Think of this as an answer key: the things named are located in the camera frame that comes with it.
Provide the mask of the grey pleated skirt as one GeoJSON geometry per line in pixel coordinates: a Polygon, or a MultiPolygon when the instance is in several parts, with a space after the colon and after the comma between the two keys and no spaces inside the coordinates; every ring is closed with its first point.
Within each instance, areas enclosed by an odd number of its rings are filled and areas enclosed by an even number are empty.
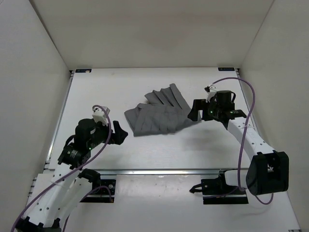
{"type": "Polygon", "coordinates": [[[197,121],[188,118],[191,108],[174,83],[144,96],[147,103],[124,112],[135,137],[174,134],[201,121],[200,114],[197,121]]]}

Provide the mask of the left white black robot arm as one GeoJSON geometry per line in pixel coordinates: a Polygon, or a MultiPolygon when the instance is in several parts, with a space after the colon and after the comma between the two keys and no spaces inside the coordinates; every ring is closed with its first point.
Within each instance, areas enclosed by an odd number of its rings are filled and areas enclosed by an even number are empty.
{"type": "Polygon", "coordinates": [[[72,210],[89,194],[103,188],[100,173],[85,168],[98,145],[121,145],[128,133],[118,121],[78,122],[58,158],[51,184],[39,193],[15,220],[12,231],[63,232],[72,210]]]}

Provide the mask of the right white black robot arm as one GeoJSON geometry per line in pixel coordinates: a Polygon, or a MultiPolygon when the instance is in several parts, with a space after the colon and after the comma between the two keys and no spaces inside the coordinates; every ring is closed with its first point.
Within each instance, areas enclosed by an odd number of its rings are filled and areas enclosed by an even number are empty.
{"type": "Polygon", "coordinates": [[[250,166],[245,175],[244,187],[254,195],[287,191],[289,186],[289,158],[268,145],[249,126],[247,115],[235,108],[236,95],[230,90],[210,92],[207,99],[195,99],[188,118],[197,121],[202,114],[204,121],[223,124],[241,144],[249,157],[250,166]]]}

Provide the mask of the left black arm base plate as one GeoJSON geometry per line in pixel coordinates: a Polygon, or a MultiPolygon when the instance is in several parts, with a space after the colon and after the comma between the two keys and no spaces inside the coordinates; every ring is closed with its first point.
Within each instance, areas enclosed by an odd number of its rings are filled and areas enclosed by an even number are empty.
{"type": "Polygon", "coordinates": [[[116,176],[101,176],[99,183],[94,183],[91,193],[81,203],[114,203],[116,176]]]}

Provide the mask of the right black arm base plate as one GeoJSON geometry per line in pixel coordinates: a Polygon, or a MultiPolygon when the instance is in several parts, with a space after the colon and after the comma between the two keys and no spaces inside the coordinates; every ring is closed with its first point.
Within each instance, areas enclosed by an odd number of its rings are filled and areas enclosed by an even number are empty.
{"type": "Polygon", "coordinates": [[[219,177],[215,179],[202,179],[202,194],[204,205],[232,205],[248,204],[244,191],[238,187],[229,186],[219,177]]]}

